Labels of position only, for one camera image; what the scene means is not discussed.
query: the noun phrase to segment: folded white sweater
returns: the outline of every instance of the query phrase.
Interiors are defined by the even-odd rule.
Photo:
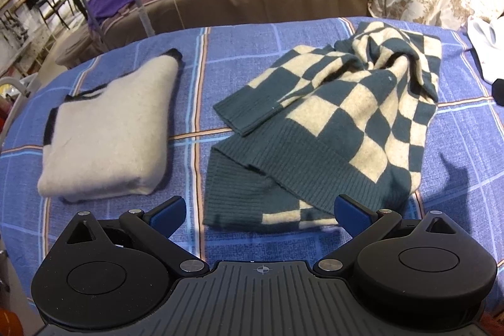
[[[150,194],[166,170],[177,70],[177,61],[163,55],[109,84],[67,96],[47,121],[40,195],[74,202]]]

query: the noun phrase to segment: ribbed cuff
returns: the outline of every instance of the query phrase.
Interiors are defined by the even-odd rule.
[[[284,120],[280,127],[266,123],[246,138],[228,138],[215,148],[243,165],[257,168],[326,213],[333,214],[334,199],[340,194],[374,210],[395,202],[391,187],[375,184],[290,120]]]
[[[212,149],[205,186],[203,223],[234,231],[278,233],[299,229],[299,221],[263,224],[263,214],[299,208],[299,199],[257,170]]]
[[[269,94],[245,86],[214,105],[219,117],[234,132],[246,136],[283,107]]]

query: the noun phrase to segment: white cloth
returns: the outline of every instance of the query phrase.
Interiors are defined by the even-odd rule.
[[[487,23],[470,16],[467,35],[478,54],[483,79],[490,84],[504,79],[504,17]]]
[[[53,109],[44,135],[40,195],[75,202],[150,194],[166,170],[177,70],[177,61],[163,55]]]

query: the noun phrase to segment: metal screw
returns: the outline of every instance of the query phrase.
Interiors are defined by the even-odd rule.
[[[318,263],[318,267],[323,271],[339,271],[343,267],[343,263],[337,259],[322,259]]]
[[[198,272],[205,267],[205,264],[197,259],[188,259],[180,264],[180,268],[186,272]]]

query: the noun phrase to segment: green and beige checkered sweater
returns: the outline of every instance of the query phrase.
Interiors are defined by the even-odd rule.
[[[212,147],[204,223],[279,232],[334,224],[347,194],[401,211],[420,184],[441,42],[361,23],[334,48],[298,46],[215,105],[235,134]]]

